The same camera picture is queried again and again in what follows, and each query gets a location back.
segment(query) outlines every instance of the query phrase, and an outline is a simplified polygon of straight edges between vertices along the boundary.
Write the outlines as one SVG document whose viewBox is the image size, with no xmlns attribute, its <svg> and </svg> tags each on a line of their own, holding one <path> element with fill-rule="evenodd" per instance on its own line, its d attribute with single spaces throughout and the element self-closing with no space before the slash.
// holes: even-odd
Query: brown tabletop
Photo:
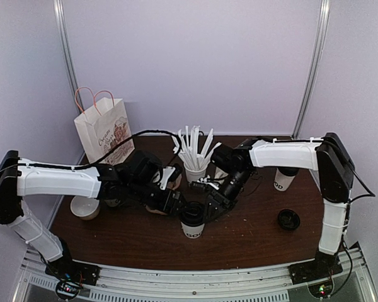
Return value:
<svg viewBox="0 0 378 302">
<path fill-rule="evenodd" d="M 235 147 L 245 138 L 215 140 Z M 173 143 L 170 137 L 138 137 L 135 147 L 167 163 Z M 323 202 L 309 171 L 301 170 L 286 192 L 274 189 L 274 168 L 258 173 L 262 182 L 250 179 L 236 207 L 207 224 L 198 239 L 185 237 L 177 217 L 148 213 L 133 202 L 116 210 L 102 204 L 98 217 L 82 221 L 70 212 L 71 197 L 60 206 L 52 231 L 67 242 L 76 260 L 138 269 L 232 269 L 313 258 L 321 236 Z M 205 193 L 188 188 L 185 181 L 178 190 L 188 201 L 205 200 Z M 279 227 L 277 215 L 284 208 L 300 216 L 296 231 Z"/>
</svg>

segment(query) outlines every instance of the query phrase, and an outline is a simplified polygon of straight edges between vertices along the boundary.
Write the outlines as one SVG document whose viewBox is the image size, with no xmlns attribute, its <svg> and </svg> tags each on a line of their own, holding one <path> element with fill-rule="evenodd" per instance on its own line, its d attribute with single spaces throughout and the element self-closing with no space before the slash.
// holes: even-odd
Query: paper cup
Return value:
<svg viewBox="0 0 378 302">
<path fill-rule="evenodd" d="M 283 168 L 277 168 L 274 182 L 276 190 L 286 191 L 289 188 L 291 182 L 298 173 L 297 168 L 294 168 L 293 170 L 290 169 L 292 168 L 289 168 L 288 170 L 284 170 Z"/>
<path fill-rule="evenodd" d="M 70 204 L 71 213 L 82 220 L 91 220 L 100 212 L 100 201 L 94 198 L 76 196 Z"/>
<path fill-rule="evenodd" d="M 188 204 L 187 210 L 179 215 L 182 230 L 186 237 L 196 239 L 201 236 L 204 229 L 204 208 L 204 204 L 193 201 Z"/>
<path fill-rule="evenodd" d="M 198 181 L 200 178 L 206 176 L 207 167 L 200 171 L 193 171 L 193 170 L 188 169 L 186 165 L 184 166 L 185 166 L 185 171 L 186 171 L 186 179 L 188 180 L 190 184 L 192 183 L 192 181 Z"/>
</svg>

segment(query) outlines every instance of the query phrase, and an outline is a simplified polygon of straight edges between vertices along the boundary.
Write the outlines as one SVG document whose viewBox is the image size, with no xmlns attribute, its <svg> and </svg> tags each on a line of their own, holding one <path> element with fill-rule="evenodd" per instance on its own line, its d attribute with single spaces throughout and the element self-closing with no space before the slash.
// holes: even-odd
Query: cup lid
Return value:
<svg viewBox="0 0 378 302">
<path fill-rule="evenodd" d="M 192 201 L 188 204 L 186 210 L 179 214 L 179 219 L 184 225 L 189 227 L 198 227 L 204 223 L 204 209 L 204 204 Z"/>
</svg>

